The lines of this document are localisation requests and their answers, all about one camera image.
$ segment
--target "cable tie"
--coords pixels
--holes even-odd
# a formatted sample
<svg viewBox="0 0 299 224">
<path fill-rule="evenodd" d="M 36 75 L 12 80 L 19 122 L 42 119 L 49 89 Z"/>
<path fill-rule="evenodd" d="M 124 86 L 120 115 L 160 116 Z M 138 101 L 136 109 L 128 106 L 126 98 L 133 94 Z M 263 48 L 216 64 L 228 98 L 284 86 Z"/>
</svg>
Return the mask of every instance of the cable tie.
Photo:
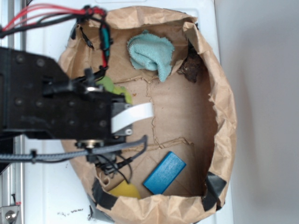
<svg viewBox="0 0 299 224">
<path fill-rule="evenodd" d="M 35 164 L 36 163 L 36 156 L 37 156 L 36 150 L 31 150 L 30 155 L 32 156 L 32 159 L 31 159 L 32 164 Z"/>
</svg>

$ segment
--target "cardboard bottom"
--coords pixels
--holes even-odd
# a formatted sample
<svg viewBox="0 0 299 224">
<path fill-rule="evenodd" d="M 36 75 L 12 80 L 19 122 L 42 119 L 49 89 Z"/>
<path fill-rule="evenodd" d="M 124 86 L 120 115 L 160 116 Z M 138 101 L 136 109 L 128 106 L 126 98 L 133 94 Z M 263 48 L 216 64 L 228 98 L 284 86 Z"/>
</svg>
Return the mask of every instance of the cardboard bottom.
<svg viewBox="0 0 299 224">
<path fill-rule="evenodd" d="M 168 77 L 164 83 L 158 79 L 150 83 L 145 80 L 119 83 L 133 96 L 133 104 L 152 102 L 155 117 L 133 124 L 134 134 L 127 141 L 148 135 L 147 151 L 132 163 L 132 183 L 142 198 L 152 193 L 143 182 L 169 151 L 174 152 L 187 165 L 167 188 L 163 195 L 203 196 L 206 193 L 205 178 L 214 152 L 214 136 L 217 131 L 216 114 L 213 103 L 209 102 L 210 81 L 208 72 L 198 74 L 196 83 L 188 81 L 178 73 Z M 141 147 L 123 151 L 130 157 Z M 129 176 L 129 168 L 121 171 Z M 123 178 L 117 174 L 113 178 L 98 176 L 106 191 L 116 187 Z"/>
</svg>

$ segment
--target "green object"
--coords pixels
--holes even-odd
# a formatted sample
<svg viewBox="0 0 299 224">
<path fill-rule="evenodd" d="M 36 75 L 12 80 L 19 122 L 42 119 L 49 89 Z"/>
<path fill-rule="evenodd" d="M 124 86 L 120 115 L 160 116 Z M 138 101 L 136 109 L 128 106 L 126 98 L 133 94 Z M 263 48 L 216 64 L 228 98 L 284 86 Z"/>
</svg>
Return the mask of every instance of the green object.
<svg viewBox="0 0 299 224">
<path fill-rule="evenodd" d="M 161 82 L 170 75 L 174 46 L 166 37 L 161 38 L 145 30 L 142 34 L 132 37 L 127 48 L 135 69 L 158 70 Z"/>
<path fill-rule="evenodd" d="M 105 90 L 117 95 L 124 94 L 127 104 L 133 104 L 132 96 L 123 86 L 115 86 L 111 78 L 104 76 L 101 80 L 96 82 L 97 85 L 101 84 L 104 86 Z"/>
</svg>

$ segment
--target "yellow object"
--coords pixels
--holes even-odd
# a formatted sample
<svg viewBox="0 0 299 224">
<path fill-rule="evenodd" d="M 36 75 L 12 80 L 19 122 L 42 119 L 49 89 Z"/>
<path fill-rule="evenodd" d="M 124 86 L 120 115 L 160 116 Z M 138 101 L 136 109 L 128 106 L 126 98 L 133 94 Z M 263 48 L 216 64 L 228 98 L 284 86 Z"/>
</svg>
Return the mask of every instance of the yellow object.
<svg viewBox="0 0 299 224">
<path fill-rule="evenodd" d="M 102 84 L 108 92 L 111 92 L 111 93 L 114 93 L 117 95 L 124 94 L 126 103 L 133 104 L 132 96 L 127 91 L 127 89 L 123 86 L 115 86 L 114 83 L 112 82 L 111 78 L 109 78 L 108 76 L 104 76 L 101 80 L 97 81 L 96 84 L 97 85 Z"/>
<path fill-rule="evenodd" d="M 136 197 L 138 199 L 141 199 L 140 194 L 133 184 L 127 184 L 126 181 L 121 182 L 117 187 L 113 188 L 111 191 L 109 191 L 110 194 L 119 197 L 119 196 L 125 196 L 125 197 Z"/>
</svg>

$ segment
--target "yellow sponge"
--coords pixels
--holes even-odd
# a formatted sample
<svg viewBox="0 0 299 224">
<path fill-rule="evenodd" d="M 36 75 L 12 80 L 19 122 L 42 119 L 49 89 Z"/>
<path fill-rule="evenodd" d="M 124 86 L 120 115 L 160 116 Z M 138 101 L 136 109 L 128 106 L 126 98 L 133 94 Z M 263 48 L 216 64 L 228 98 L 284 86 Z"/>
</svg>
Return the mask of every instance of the yellow sponge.
<svg viewBox="0 0 299 224">
<path fill-rule="evenodd" d="M 110 194 L 119 197 L 119 196 L 125 196 L 125 197 L 136 197 L 138 199 L 141 199 L 140 194 L 133 184 L 127 184 L 126 181 L 121 182 L 117 187 L 113 188 L 109 191 Z"/>
</svg>

